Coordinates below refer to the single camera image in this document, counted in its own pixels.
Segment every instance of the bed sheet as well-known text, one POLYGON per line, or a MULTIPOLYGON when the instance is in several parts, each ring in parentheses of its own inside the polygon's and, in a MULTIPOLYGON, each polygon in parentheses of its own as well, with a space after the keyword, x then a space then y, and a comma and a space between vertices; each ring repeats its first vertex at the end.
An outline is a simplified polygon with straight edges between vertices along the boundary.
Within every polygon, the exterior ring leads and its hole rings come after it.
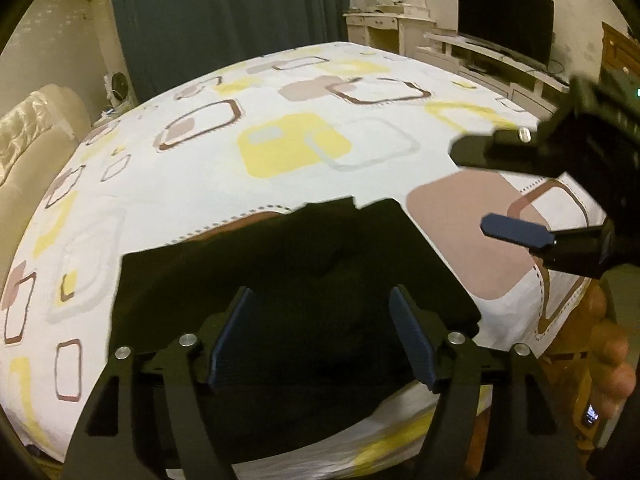
MULTIPOLYGON (((64 458, 106 362, 123 254, 343 196, 401 203, 478 305, 478 344, 541 354, 588 283, 485 238, 479 221, 498 212, 561 229, 604 213, 568 176, 460 171, 447 155, 465 132, 536 124, 461 77, 331 43, 218 70, 94 130, 34 214, 0 303, 0 401, 12 424, 64 458)), ((326 478, 398 462, 419 449, 436 399, 414 384, 382 418, 236 470, 326 478)))

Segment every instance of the drawer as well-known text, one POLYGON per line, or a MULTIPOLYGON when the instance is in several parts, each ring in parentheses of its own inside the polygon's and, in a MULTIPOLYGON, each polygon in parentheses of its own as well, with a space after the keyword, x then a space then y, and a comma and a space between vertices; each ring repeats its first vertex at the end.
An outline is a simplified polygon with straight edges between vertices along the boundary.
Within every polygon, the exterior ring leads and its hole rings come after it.
POLYGON ((622 66, 620 67, 622 70, 624 70, 626 67, 629 71, 633 72, 634 74, 640 75, 640 62, 636 61, 625 50, 623 50, 622 48, 619 48, 617 51, 617 58, 618 58, 618 61, 622 63, 622 66))
POLYGON ((524 95, 523 93, 519 92, 516 89, 513 89, 513 95, 511 96, 510 101, 512 103, 516 103, 518 106, 521 106, 527 112, 529 112, 534 117, 540 119, 541 121, 551 117, 551 115, 553 115, 553 112, 554 112, 553 110, 554 106, 552 104, 548 105, 549 108, 551 108, 551 110, 549 110, 548 108, 535 102, 533 99, 529 98, 528 96, 524 95))
POLYGON ((509 92, 511 91, 511 89, 504 83, 501 83, 500 81, 494 82, 491 78, 489 77, 485 78, 481 74, 476 75, 474 73, 469 72, 469 70, 466 70, 464 67, 460 68, 460 71, 458 72, 458 74, 464 77, 465 79, 469 79, 474 83, 478 83, 480 86, 484 86, 489 90, 493 90, 497 94, 500 94, 502 97, 508 97, 509 92))
POLYGON ((347 25, 364 25, 364 16, 345 16, 347 25))
POLYGON ((371 28, 398 28, 398 19, 393 16, 367 16, 364 23, 371 28))
POLYGON ((428 54, 427 52, 418 48, 415 50, 415 59, 423 63, 446 70, 447 72, 451 72, 452 74, 457 74, 458 70, 460 69, 459 60, 455 58, 444 59, 442 57, 432 56, 431 54, 428 54))
POLYGON ((613 63, 616 60, 616 47, 609 44, 609 41, 605 38, 602 42, 602 61, 607 63, 613 63))

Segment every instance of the curtain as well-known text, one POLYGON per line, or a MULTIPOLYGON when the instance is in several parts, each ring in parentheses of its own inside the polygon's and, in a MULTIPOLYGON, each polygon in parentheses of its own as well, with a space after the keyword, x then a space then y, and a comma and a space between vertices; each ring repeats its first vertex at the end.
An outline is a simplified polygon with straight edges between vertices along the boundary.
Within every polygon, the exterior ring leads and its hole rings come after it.
POLYGON ((241 60, 346 41, 348 6, 349 0, 113 0, 141 102, 241 60))

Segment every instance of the black cloth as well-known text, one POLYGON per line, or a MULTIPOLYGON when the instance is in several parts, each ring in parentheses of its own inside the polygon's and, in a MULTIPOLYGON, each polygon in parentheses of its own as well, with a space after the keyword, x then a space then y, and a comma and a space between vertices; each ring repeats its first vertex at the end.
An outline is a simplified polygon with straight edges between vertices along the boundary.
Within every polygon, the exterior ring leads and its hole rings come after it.
POLYGON ((349 0, 112 0, 140 102, 232 63, 347 41, 349 0))
POLYGON ((275 379, 201 404, 233 463, 272 456, 357 423, 413 380, 388 312, 398 284, 449 329, 478 332, 474 302, 398 202, 309 204, 124 256, 110 351, 162 349, 248 286, 268 314, 262 340, 247 345, 270 356, 261 362, 275 379))

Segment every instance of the dotted line pattern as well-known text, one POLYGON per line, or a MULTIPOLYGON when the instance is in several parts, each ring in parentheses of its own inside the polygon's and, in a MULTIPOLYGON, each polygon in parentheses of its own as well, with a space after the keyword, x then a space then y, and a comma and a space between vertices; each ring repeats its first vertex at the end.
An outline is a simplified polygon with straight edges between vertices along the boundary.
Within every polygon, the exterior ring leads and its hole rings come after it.
MULTIPOLYGON (((549 332, 549 330, 551 330, 551 327, 553 327, 554 325, 556 325, 558 323, 558 319, 560 319, 562 317, 562 314, 564 314, 564 311, 567 310, 570 307, 570 305, 572 304, 572 302, 573 302, 573 300, 575 299, 576 296, 584 295, 584 291, 585 291, 586 287, 589 286, 590 281, 591 280, 584 280, 584 283, 581 286, 579 286, 578 288, 575 289, 575 292, 571 295, 569 300, 564 304, 564 306, 560 310, 560 313, 551 322, 551 324, 548 327, 546 327, 546 330, 542 334, 539 334, 538 332, 534 332, 533 335, 534 335, 534 338, 536 339, 536 341, 540 341, 546 335, 546 333, 549 332)), ((542 310, 543 309, 540 308, 540 314, 538 314, 538 322, 540 322, 540 318, 542 317, 542 310)))
POLYGON ((539 178, 539 179, 533 181, 527 187, 521 189, 520 190, 520 194, 526 193, 527 191, 530 191, 531 189, 540 186, 540 184, 543 184, 545 181, 546 181, 546 178, 539 178))
POLYGON ((590 226, 590 224, 591 224, 591 219, 589 218, 589 209, 587 208, 587 206, 584 204, 584 202, 583 202, 583 201, 582 201, 582 199, 580 198, 580 194, 579 194, 579 193, 577 193, 577 192, 575 191, 575 189, 574 189, 573 187, 571 187, 571 186, 570 186, 570 184, 569 184, 569 183, 567 183, 566 181, 564 181, 564 180, 562 180, 562 179, 560 179, 560 178, 558 178, 557 180, 558 180, 558 182, 561 182, 562 184, 564 184, 565 186, 567 186, 567 188, 569 189, 569 191, 571 191, 571 193, 573 193, 573 194, 574 194, 573 198, 575 198, 578 202, 580 202, 580 204, 582 205, 582 208, 587 212, 587 218, 586 218, 586 221, 587 221, 587 227, 589 227, 589 226, 590 226))
POLYGON ((216 227, 220 227, 226 224, 229 224, 231 222, 235 222, 236 220, 239 220, 241 218, 245 218, 247 216, 251 216, 253 214, 256 213, 263 213, 263 212, 267 212, 267 211, 278 211, 278 212, 282 212, 284 214, 287 213, 291 213, 291 211, 293 211, 291 208, 283 206, 283 205, 279 205, 279 204, 267 204, 267 205, 261 205, 258 206, 254 209, 249 209, 248 212, 244 212, 244 213, 240 213, 239 215, 236 216, 232 216, 229 219, 225 219, 225 220, 220 220, 218 222, 213 222, 210 225, 205 225, 204 227, 202 227, 201 229, 196 229, 191 233, 187 233, 186 235, 183 236, 178 236, 175 240, 171 240, 170 242, 165 243, 166 246, 170 246, 170 245, 175 245, 178 244, 180 242, 183 242, 185 240, 187 240, 188 238, 194 237, 196 235, 205 233, 207 231, 210 231, 212 229, 215 229, 216 227))
MULTIPOLYGON (((536 271, 536 276, 538 277, 538 283, 540 285, 540 308, 538 309, 538 323, 540 322, 540 318, 542 317, 542 313, 545 311, 545 283, 542 280, 542 273, 536 264, 533 265, 534 270, 536 271)), ((538 331, 535 330, 534 334, 538 336, 538 331)))

